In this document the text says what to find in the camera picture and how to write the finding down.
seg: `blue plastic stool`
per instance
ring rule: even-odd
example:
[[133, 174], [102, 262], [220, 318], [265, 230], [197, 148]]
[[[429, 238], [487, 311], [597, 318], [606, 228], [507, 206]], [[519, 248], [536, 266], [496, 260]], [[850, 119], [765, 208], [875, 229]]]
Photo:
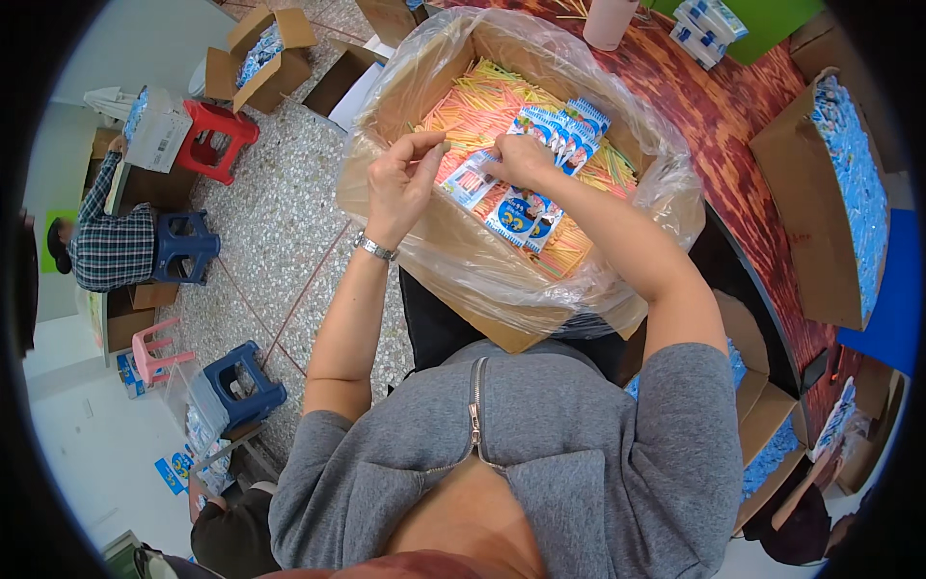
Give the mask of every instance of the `blue plastic stool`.
[[[222, 406], [229, 413], [229, 425], [226, 432], [242, 424], [260, 422], [267, 418], [270, 411], [286, 400], [286, 389], [280, 383], [273, 384], [257, 366], [254, 353], [257, 344], [248, 340], [203, 369], [203, 374], [212, 384], [212, 389], [219, 395]], [[247, 398], [238, 399], [232, 394], [232, 382], [236, 380], [234, 367], [241, 362], [257, 386], [257, 391]]]
[[[203, 223], [206, 211], [199, 213], [167, 213], [157, 219], [157, 261], [151, 277], [159, 282], [199, 283], [206, 285], [203, 273], [210, 259], [219, 254], [221, 241], [219, 236], [210, 233]], [[179, 231], [185, 229], [187, 223], [193, 226], [190, 235], [178, 235], [170, 230], [171, 225], [183, 220]], [[178, 258], [193, 260], [193, 271], [187, 273], [180, 266], [181, 276], [170, 273], [170, 263]]]
[[920, 343], [920, 263], [917, 214], [891, 209], [887, 262], [868, 327], [865, 332], [841, 328], [836, 340], [912, 376]]

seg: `white bottle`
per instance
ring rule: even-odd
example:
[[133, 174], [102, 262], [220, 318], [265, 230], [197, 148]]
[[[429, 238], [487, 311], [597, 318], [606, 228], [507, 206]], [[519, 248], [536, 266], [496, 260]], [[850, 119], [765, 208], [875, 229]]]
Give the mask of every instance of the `white bottle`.
[[598, 50], [617, 49], [639, 5], [638, 0], [594, 0], [582, 38]]

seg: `black phone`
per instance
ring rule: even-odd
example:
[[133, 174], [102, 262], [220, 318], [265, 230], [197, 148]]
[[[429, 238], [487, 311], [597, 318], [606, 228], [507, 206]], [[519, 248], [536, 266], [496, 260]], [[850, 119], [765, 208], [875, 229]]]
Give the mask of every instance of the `black phone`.
[[826, 373], [827, 362], [830, 359], [830, 349], [825, 348], [820, 354], [813, 359], [805, 368], [804, 373], [801, 374], [801, 396], [804, 393], [813, 387], [817, 383], [817, 380], [823, 377], [823, 374]]

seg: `zipper pull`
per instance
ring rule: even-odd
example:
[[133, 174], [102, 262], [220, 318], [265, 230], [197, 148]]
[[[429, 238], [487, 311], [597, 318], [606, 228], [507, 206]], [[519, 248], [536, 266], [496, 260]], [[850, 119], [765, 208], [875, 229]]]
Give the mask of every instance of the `zipper pull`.
[[472, 422], [472, 431], [469, 433], [469, 443], [473, 446], [477, 446], [480, 441], [478, 411], [479, 407], [475, 404], [469, 405], [469, 421]]

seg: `plaid shirt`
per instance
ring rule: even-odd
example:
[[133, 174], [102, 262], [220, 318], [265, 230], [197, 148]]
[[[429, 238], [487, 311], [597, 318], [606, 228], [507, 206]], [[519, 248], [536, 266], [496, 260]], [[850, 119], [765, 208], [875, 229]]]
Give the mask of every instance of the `plaid shirt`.
[[77, 284], [91, 292], [144, 282], [153, 269], [155, 221], [151, 206], [142, 203], [124, 217], [103, 212], [119, 158], [119, 153], [106, 153], [100, 175], [81, 203], [77, 233], [68, 242]]

